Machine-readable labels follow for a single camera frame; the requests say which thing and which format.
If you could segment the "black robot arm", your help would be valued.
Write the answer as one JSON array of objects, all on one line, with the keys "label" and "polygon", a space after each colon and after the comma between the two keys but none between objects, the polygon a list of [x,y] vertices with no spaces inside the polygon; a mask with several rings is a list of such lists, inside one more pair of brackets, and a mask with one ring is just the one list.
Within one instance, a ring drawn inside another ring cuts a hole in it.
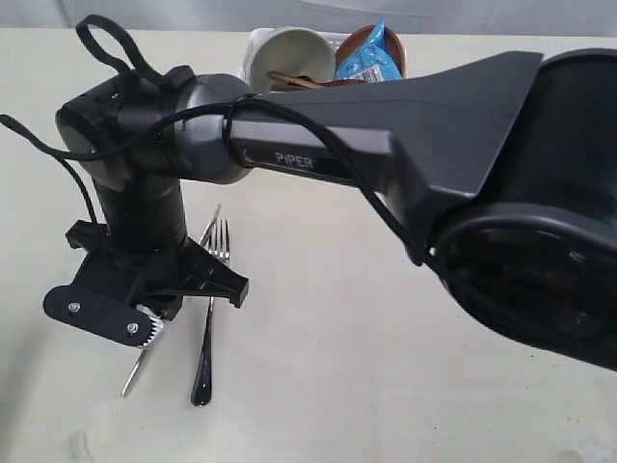
[{"label": "black robot arm", "polygon": [[252,96],[239,78],[159,87],[137,71],[56,114],[105,220],[45,312],[149,344],[187,296],[240,306],[248,280],[190,238],[180,183],[254,169],[380,196],[413,263],[500,335],[616,367],[616,54],[510,51],[433,75]]}]

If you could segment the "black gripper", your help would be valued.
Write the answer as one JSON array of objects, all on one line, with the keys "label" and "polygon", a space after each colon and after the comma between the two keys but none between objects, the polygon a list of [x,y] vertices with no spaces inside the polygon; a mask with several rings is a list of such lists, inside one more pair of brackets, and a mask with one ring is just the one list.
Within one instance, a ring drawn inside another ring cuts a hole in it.
[{"label": "black gripper", "polygon": [[189,237],[134,254],[100,241],[105,232],[105,226],[82,220],[67,232],[69,246],[87,254],[70,284],[44,296],[50,318],[123,345],[150,348],[185,296],[220,297],[239,308],[248,294],[247,278]]}]

